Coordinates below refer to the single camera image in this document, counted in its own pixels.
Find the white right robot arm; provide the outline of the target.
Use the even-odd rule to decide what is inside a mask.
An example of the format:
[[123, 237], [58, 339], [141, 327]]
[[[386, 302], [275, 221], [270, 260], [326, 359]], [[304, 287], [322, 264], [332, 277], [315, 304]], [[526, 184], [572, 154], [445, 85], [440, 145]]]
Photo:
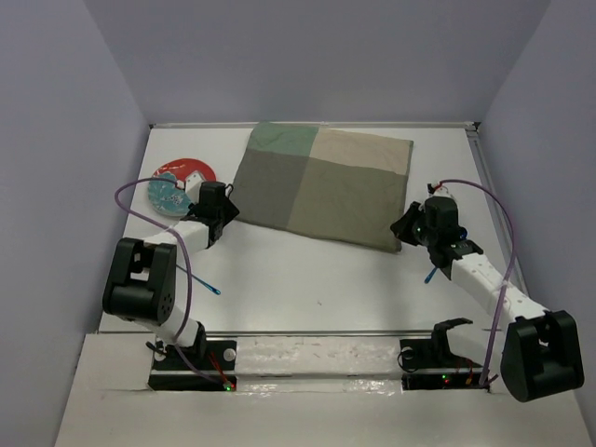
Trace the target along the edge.
[[527, 402], [584, 385], [575, 319], [546, 309], [500, 274], [467, 238], [453, 198], [414, 201], [390, 229], [401, 242], [426, 248], [433, 266], [496, 318], [505, 331], [500, 376], [514, 399]]

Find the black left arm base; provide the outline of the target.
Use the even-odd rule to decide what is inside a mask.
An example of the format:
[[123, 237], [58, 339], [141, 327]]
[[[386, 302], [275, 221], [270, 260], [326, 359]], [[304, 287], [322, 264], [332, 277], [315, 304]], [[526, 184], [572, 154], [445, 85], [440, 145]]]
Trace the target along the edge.
[[153, 391], [235, 392], [237, 341], [208, 339], [205, 355], [200, 357], [182, 349], [183, 358], [161, 340], [146, 342], [152, 361], [147, 385]]

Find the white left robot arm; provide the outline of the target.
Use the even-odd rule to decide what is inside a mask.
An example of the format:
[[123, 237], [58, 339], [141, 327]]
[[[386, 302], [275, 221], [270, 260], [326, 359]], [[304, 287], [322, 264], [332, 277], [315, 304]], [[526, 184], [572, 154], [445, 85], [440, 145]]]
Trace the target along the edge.
[[103, 312], [151, 331], [174, 347], [174, 357], [187, 368], [200, 365], [207, 349], [204, 326], [190, 317], [190, 256], [212, 247], [239, 215], [230, 199], [232, 189], [225, 183], [204, 182], [198, 201], [173, 226], [127, 210], [161, 231], [144, 239], [121, 238], [106, 280]]

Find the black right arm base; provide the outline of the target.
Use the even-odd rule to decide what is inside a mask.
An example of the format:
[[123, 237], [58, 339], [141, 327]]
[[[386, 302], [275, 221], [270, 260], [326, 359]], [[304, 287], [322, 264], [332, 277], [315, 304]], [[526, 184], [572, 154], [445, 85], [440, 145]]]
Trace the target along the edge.
[[481, 384], [482, 365], [455, 354], [448, 331], [471, 325], [468, 318], [452, 318], [434, 325], [430, 335], [400, 340], [397, 363], [402, 371], [404, 391], [490, 390], [491, 382]]

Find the green beige patchwork cloth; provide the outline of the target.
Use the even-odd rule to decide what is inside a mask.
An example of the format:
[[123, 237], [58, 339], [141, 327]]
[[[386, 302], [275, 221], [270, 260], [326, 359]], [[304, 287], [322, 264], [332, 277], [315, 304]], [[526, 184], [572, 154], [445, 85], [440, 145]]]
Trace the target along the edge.
[[233, 180], [238, 219], [302, 237], [397, 253], [413, 141], [263, 122]]

